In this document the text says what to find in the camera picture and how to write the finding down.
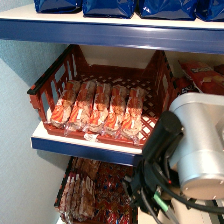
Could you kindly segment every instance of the packaged bread roll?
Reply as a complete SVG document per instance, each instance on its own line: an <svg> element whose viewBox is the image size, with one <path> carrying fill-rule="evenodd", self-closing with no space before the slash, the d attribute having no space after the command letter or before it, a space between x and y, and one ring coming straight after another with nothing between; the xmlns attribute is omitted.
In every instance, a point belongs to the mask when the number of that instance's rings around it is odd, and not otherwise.
<svg viewBox="0 0 224 224"><path fill-rule="evenodd" d="M72 106L75 102L76 95L80 89L80 82L68 81L65 85L65 89L62 96L59 98L55 109L51 115L51 124L57 128L63 128L68 121Z"/></svg>
<svg viewBox="0 0 224 224"><path fill-rule="evenodd" d="M104 125L105 134L116 137L116 133L123 122L126 108L125 98L127 97L127 94L128 90L124 86L116 85L112 88L109 115Z"/></svg>
<svg viewBox="0 0 224 224"><path fill-rule="evenodd" d="M97 82L93 111L86 131L89 130L95 133L102 133L103 125L108 116L110 95L111 85Z"/></svg>
<svg viewBox="0 0 224 224"><path fill-rule="evenodd" d="M71 116L66 124L65 135L67 135L69 131L81 131L89 122L95 89L96 83L94 81L87 81L81 85Z"/></svg>
<svg viewBox="0 0 224 224"><path fill-rule="evenodd" d="M142 130L141 114L145 90L140 87L130 90L124 120L121 127L121 134L129 139L133 139L134 144L138 144L138 134Z"/></svg>

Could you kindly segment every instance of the shelf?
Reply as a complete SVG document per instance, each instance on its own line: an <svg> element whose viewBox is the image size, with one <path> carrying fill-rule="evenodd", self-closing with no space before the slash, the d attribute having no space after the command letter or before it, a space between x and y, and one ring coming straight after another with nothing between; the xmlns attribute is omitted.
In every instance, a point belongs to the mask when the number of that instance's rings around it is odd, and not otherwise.
<svg viewBox="0 0 224 224"><path fill-rule="evenodd" d="M40 14L31 4L0 13L0 39L224 54L224 23Z"/></svg>
<svg viewBox="0 0 224 224"><path fill-rule="evenodd" d="M49 135L42 122L31 137L31 145L34 149L124 165L136 166L142 159L141 149Z"/></svg>

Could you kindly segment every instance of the lower shelf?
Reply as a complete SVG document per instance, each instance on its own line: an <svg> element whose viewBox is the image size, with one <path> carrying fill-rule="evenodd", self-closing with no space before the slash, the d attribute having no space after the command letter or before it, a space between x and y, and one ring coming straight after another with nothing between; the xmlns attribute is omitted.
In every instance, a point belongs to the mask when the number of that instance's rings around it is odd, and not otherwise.
<svg viewBox="0 0 224 224"><path fill-rule="evenodd" d="M49 135L42 122L31 137L31 146L69 156L132 166L137 166L142 159L141 149Z"/></svg>

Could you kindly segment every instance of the red plastic crate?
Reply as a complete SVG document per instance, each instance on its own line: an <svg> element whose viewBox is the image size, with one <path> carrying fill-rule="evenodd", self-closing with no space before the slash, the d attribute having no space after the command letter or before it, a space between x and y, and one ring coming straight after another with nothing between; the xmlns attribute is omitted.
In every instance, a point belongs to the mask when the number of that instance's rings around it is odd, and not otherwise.
<svg viewBox="0 0 224 224"><path fill-rule="evenodd" d="M59 80L56 76L61 67L65 72ZM98 136L102 143L141 148L149 137L160 114L167 110L171 102L177 97L178 90L175 78L170 70L164 51L156 51L145 69L127 68L109 65L89 65L78 45L70 45L52 66L38 79L28 90L30 102L37 109L44 127L51 135L64 136L64 130L58 129L47 123L44 111L42 95L46 95L47 103L51 112L55 108L53 99L52 83L54 84L57 97L63 92L64 84L71 79L87 81L97 79L102 83L111 85L123 85L127 88L140 86L147 91L143 104L142 131L140 132L140 145L134 146L133 142L126 138L114 139L108 136ZM67 137L84 139L83 132L71 132Z"/></svg>

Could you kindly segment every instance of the food package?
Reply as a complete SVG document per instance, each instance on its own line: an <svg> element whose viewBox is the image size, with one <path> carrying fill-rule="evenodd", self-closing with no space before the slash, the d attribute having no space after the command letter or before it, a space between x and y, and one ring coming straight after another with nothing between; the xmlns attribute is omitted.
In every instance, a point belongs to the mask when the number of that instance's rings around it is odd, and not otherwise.
<svg viewBox="0 0 224 224"><path fill-rule="evenodd" d="M34 0L37 12L66 13L80 11L82 0Z"/></svg>
<svg viewBox="0 0 224 224"><path fill-rule="evenodd" d="M61 197L61 201L60 201L60 206L59 206L59 212L60 213L65 213L66 211L66 199L67 199L67 194L69 191L69 186L70 186L70 182L71 182L71 176L68 176L62 197Z"/></svg>
<svg viewBox="0 0 224 224"><path fill-rule="evenodd" d="M116 85L112 88L112 97L110 100L109 115L104 125L104 133L117 137L118 130L123 122L126 97L128 90L124 86Z"/></svg>
<svg viewBox="0 0 224 224"><path fill-rule="evenodd" d="M131 18L137 0L83 0L83 14L85 17L115 17Z"/></svg>
<svg viewBox="0 0 224 224"><path fill-rule="evenodd" d="M121 134L139 144L138 134L142 130L141 114L145 90L137 87L132 88L129 94L127 108L121 127Z"/></svg>
<svg viewBox="0 0 224 224"><path fill-rule="evenodd" d="M89 123L95 89L96 83L94 81L87 81L81 85L71 116L66 124L65 135L68 135L70 131L82 131L84 126Z"/></svg>
<svg viewBox="0 0 224 224"><path fill-rule="evenodd" d="M84 220L84 216L79 215L79 207L81 204L81 193L82 193L82 175L80 171L77 172L76 177L75 177L75 185L73 189L73 195L71 199L71 207L70 207L70 212L73 216L74 219L82 219Z"/></svg>
<svg viewBox="0 0 224 224"><path fill-rule="evenodd" d="M93 159L85 159L82 163L81 170L85 172L91 180L94 181L96 179L96 174L98 172L100 163L100 161Z"/></svg>
<svg viewBox="0 0 224 224"><path fill-rule="evenodd" d="M224 1L198 0L197 17L204 21L224 21Z"/></svg>
<svg viewBox="0 0 224 224"><path fill-rule="evenodd" d="M73 217L71 213L71 202L72 202L72 196L73 196L73 191L74 191L74 186L75 186L75 178L76 174L71 172L69 174L71 181L68 189L68 193L66 196L66 203L65 203L65 220L67 223L73 223Z"/></svg>
<svg viewBox="0 0 224 224"><path fill-rule="evenodd" d="M88 177L84 177L81 184L82 197L79 207L79 214L85 218L92 219L94 217L95 210L95 184Z"/></svg>
<svg viewBox="0 0 224 224"><path fill-rule="evenodd" d="M198 92L195 88L192 80L187 79L186 77L181 77L175 80L177 87L179 89L179 95L191 92Z"/></svg>
<svg viewBox="0 0 224 224"><path fill-rule="evenodd" d="M198 0L139 0L142 18L195 20Z"/></svg>
<svg viewBox="0 0 224 224"><path fill-rule="evenodd" d="M132 175L132 167L102 162L95 181L96 210L92 221L98 223L131 223L129 196L122 180Z"/></svg>
<svg viewBox="0 0 224 224"><path fill-rule="evenodd" d="M80 89L80 82L68 81L65 85L65 89L62 96L59 98L55 109L51 115L51 124L57 128L63 128L68 121L72 106L75 102L76 95Z"/></svg>
<svg viewBox="0 0 224 224"><path fill-rule="evenodd" d="M185 76L203 93L224 95L224 77L203 62L179 62Z"/></svg>
<svg viewBox="0 0 224 224"><path fill-rule="evenodd" d="M97 82L93 112L91 114L89 124L87 125L87 130L99 134L102 133L104 122L108 116L110 95L111 85L107 83L101 84Z"/></svg>

